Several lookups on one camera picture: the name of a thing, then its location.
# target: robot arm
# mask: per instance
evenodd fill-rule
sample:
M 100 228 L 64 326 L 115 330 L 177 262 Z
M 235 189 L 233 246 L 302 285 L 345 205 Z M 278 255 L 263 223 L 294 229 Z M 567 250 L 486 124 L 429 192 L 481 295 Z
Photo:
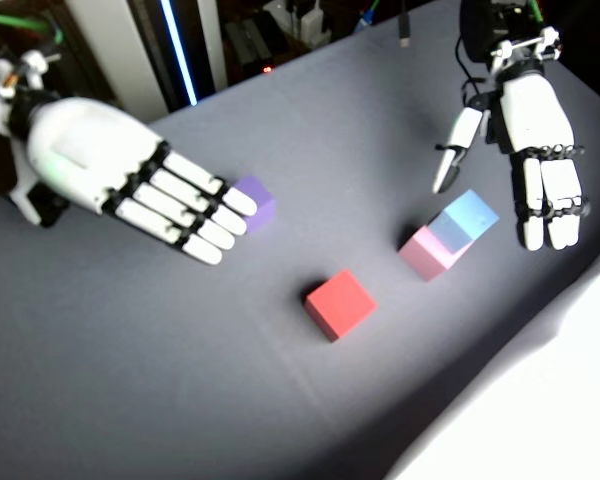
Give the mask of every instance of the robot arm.
M 40 55 L 31 57 L 42 64 Z M 27 63 L 29 85 L 41 88 L 41 69 Z M 57 100 L 35 88 L 16 94 L 12 74 L 0 60 L 0 133 L 12 138 L 19 178 L 11 197 L 27 219 L 40 223 L 29 200 L 42 181 L 62 198 L 212 265 L 246 232 L 241 215 L 255 214 L 256 203 L 145 125 L 93 100 Z
M 492 9 L 484 18 L 505 19 L 503 24 L 518 29 L 508 32 L 511 38 L 500 38 L 489 53 L 479 51 L 488 41 L 477 38 L 473 28 L 479 15 L 477 4 L 480 15 Z M 495 140 L 511 158 L 522 244 L 532 251 L 541 248 L 546 224 L 553 248 L 573 246 L 578 242 L 580 217 L 588 213 L 573 163 L 574 155 L 582 150 L 574 146 L 569 120 L 543 69 L 544 61 L 560 56 L 559 35 L 545 27 L 537 36 L 524 38 L 532 28 L 525 23 L 525 10 L 519 4 L 463 0 L 461 12 L 469 57 L 486 56 L 495 90 L 473 97 L 456 120 L 448 145 L 443 147 L 433 192 L 444 192 L 453 183 L 483 115 L 489 114 Z M 503 25 L 493 25 L 493 30 L 502 31 Z

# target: table surface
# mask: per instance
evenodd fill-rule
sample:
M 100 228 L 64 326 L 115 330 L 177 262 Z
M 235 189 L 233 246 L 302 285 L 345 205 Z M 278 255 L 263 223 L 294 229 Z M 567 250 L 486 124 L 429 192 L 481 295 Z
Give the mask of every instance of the table surface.
M 518 246 L 508 159 L 482 141 L 430 193 L 461 108 L 457 18 L 429 4 L 409 49 L 391 20 L 155 124 L 277 199 L 218 267 L 79 208 L 36 229 L 0 199 L 0 479 L 377 478 L 460 388 L 432 379 L 506 332 L 486 360 L 600 251 L 600 98 L 559 64 L 587 147 L 579 245 Z M 396 253 L 405 228 L 468 188 L 500 221 L 424 283 Z M 378 308 L 331 344 L 301 299 L 344 268 Z

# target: blue cube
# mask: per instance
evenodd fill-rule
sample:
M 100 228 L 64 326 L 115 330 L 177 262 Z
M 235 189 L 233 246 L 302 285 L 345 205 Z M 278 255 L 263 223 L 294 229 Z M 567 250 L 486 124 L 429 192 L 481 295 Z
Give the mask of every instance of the blue cube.
M 489 205 L 473 190 L 454 200 L 429 224 L 429 230 L 450 253 L 456 253 L 475 242 L 498 221 Z

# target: cube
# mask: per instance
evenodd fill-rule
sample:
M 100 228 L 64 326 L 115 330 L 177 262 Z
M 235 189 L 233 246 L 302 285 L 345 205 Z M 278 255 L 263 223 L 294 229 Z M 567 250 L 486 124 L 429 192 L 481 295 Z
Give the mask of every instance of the cube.
M 311 292 L 305 309 L 329 340 L 338 340 L 376 308 L 376 303 L 349 270 Z
M 449 270 L 471 243 L 456 253 L 449 252 L 426 226 L 418 230 L 398 252 L 426 281 Z
M 457 253 L 497 221 L 498 215 L 473 190 L 468 190 L 429 224 L 429 230 L 449 252 Z
M 251 197 L 258 205 L 255 215 L 245 217 L 247 232 L 254 232 L 273 219 L 276 210 L 275 199 L 256 177 L 244 177 L 233 187 Z

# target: blue light strip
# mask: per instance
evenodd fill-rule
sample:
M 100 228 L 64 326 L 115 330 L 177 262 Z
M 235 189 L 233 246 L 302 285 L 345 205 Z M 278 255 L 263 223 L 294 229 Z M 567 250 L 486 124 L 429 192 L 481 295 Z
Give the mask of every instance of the blue light strip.
M 171 9 L 171 1 L 160 0 L 160 3 L 162 4 L 164 18 L 167 20 L 167 27 L 169 28 L 169 35 L 171 36 L 171 43 L 173 43 L 173 48 L 176 51 L 178 65 L 180 66 L 180 73 L 182 74 L 184 86 L 187 89 L 187 95 L 189 96 L 189 103 L 191 105 L 196 105 L 198 100 L 196 99 L 196 92 L 193 90 L 193 82 L 191 81 L 191 74 L 189 73 L 187 60 L 184 56 L 184 49 L 182 48 L 182 42 L 180 41 L 178 25 L 176 24 L 176 19 L 173 16 L 173 10 Z

